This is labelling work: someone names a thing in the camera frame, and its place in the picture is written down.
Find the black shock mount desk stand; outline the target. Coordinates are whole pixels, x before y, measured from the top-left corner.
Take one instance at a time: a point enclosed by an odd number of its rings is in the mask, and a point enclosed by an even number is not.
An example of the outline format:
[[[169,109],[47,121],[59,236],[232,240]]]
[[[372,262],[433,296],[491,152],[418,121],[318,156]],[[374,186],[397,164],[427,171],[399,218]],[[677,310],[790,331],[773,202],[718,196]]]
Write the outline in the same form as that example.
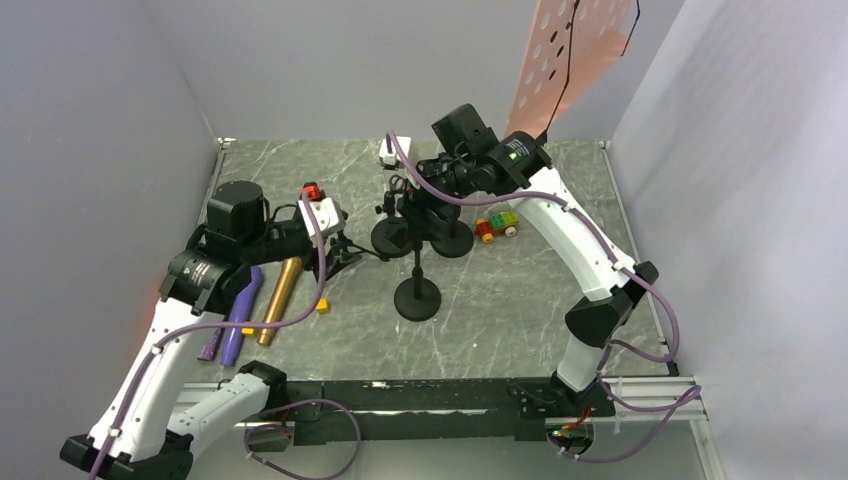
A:
[[[446,236],[431,240],[430,245],[442,257],[460,258],[472,250],[474,234],[468,225],[457,221],[448,228]]]

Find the black round base mic stand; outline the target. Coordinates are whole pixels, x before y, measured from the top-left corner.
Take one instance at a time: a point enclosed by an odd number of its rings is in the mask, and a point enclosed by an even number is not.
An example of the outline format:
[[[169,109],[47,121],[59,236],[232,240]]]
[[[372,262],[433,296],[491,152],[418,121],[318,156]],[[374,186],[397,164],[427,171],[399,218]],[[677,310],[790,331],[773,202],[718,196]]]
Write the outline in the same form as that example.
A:
[[[372,229],[370,240],[377,254],[383,259],[406,256],[412,251],[412,243],[407,238],[408,224],[397,211],[397,197],[402,196],[409,187],[409,181],[399,175],[389,177],[387,190],[381,205],[375,207],[377,214],[385,214]]]

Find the gold microphone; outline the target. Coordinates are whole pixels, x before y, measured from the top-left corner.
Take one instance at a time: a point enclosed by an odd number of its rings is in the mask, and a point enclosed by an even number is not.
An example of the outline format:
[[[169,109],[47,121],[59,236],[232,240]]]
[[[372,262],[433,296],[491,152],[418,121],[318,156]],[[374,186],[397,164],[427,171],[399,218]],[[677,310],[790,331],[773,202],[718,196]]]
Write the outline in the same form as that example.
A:
[[[303,260],[301,257],[288,258],[282,262],[277,282],[272,290],[262,320],[263,325],[277,323],[283,319],[292,291],[302,272]]]

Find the black tripod mic stand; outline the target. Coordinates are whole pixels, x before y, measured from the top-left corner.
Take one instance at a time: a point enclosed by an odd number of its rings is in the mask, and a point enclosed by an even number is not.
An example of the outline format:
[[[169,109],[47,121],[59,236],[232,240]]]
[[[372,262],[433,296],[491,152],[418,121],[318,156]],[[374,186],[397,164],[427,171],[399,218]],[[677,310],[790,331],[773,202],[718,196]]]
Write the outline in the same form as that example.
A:
[[[330,251],[335,265],[347,266],[360,261],[364,255],[370,255],[382,262],[388,262],[390,258],[374,250],[365,248],[354,243],[350,238],[339,233],[331,239]]]

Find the glitter purple silver microphone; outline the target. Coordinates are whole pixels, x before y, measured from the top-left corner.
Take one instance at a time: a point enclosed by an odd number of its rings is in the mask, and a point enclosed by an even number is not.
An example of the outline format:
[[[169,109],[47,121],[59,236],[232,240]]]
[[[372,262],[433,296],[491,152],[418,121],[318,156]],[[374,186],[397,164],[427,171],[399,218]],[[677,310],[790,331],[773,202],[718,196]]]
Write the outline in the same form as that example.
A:
[[[221,346],[223,335],[224,329],[212,330],[202,346],[200,353],[197,355],[197,359],[203,362],[214,361]]]

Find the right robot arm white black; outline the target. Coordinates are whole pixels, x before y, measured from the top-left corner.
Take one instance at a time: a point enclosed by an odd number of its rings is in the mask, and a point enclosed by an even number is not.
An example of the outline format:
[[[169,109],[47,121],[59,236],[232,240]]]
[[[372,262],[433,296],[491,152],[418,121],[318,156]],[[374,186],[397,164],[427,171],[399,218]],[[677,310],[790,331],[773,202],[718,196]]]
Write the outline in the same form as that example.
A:
[[[566,188],[542,139],[524,131],[497,137],[470,104],[432,126],[443,156],[412,162],[394,131],[386,140],[408,173],[433,197],[453,205],[506,203],[534,227],[577,280],[582,298],[566,314],[565,352],[551,390],[554,407],[576,415],[591,398],[602,358],[658,277],[602,232]]]

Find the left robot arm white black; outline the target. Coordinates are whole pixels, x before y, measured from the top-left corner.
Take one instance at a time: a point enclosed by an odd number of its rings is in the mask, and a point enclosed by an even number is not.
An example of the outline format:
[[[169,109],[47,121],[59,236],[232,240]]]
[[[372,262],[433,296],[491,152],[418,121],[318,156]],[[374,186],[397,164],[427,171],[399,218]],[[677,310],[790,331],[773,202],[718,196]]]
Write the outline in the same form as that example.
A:
[[[208,331],[229,327],[228,314],[257,267],[309,257],[324,263],[324,241],[346,218],[313,183],[302,188],[293,216],[280,221],[258,184],[216,188],[205,220],[168,265],[118,393],[88,432],[65,440],[60,459],[92,479],[184,479],[201,453],[250,417],[272,420],[285,411],[293,421],[316,420],[320,388],[290,386],[283,371],[259,361],[187,410],[175,405]]]

